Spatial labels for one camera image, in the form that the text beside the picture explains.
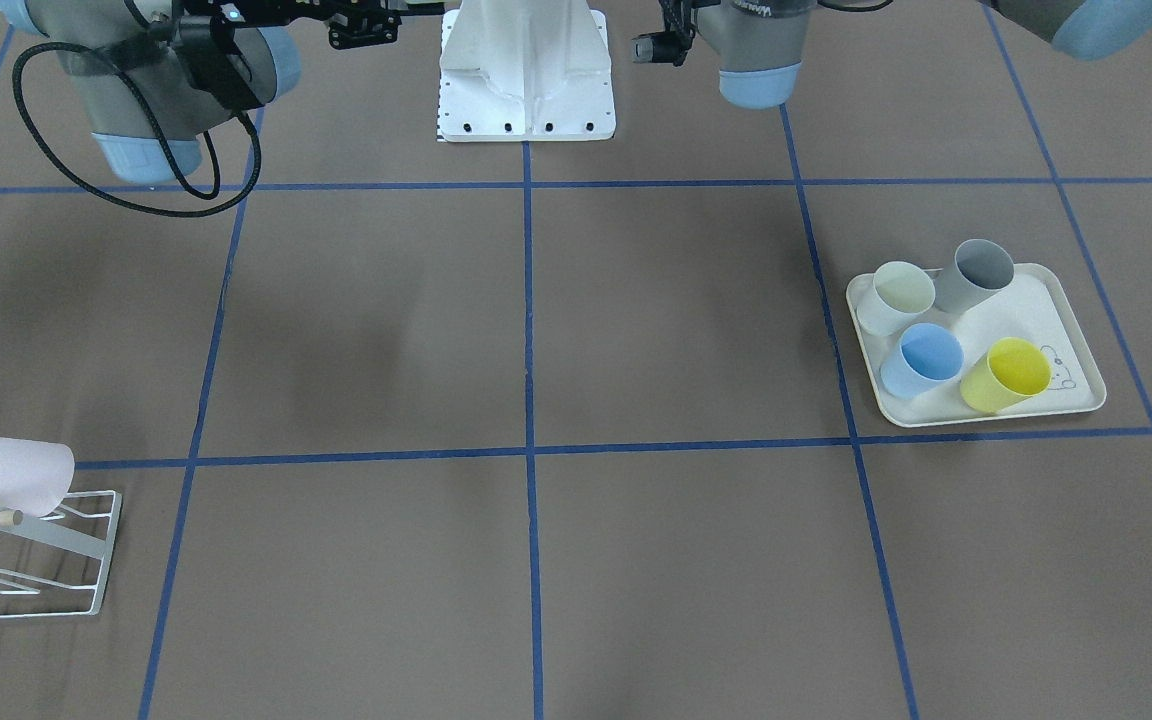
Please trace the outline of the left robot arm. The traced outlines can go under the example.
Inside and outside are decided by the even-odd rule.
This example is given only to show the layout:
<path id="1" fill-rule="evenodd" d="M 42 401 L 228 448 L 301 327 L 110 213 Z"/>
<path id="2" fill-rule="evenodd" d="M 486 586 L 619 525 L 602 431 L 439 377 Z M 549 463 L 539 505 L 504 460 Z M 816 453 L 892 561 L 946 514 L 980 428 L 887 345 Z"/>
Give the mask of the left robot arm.
<path id="1" fill-rule="evenodd" d="M 1152 29 L 1152 1 L 984 1 L 1058 53 L 1097 61 Z M 719 92 L 742 109 L 772 109 L 794 94 L 810 20 L 818 12 L 882 12 L 887 1 L 718 1 L 689 13 L 719 56 Z"/>

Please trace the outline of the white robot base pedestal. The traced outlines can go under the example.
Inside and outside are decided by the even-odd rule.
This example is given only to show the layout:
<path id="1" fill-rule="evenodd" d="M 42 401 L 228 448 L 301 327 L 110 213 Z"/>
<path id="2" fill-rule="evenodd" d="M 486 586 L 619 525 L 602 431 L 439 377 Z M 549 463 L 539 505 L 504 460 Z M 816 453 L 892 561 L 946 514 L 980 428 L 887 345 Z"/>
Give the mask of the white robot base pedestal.
<path id="1" fill-rule="evenodd" d="M 439 141 L 616 132 L 607 18 L 586 1 L 462 1 L 444 14 L 440 50 Z"/>

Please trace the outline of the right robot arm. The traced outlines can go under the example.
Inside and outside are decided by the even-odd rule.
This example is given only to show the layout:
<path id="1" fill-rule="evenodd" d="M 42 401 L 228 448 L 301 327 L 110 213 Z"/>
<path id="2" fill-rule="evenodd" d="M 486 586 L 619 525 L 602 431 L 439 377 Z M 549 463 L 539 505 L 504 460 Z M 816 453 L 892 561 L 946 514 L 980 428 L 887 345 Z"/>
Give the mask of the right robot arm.
<path id="1" fill-rule="evenodd" d="M 0 1 L 18 31 L 41 37 L 78 92 L 109 169 L 157 184 L 200 167 L 200 137 L 297 85 L 288 26 L 317 20 L 329 46 L 397 41 L 407 15 L 442 1 Z"/>

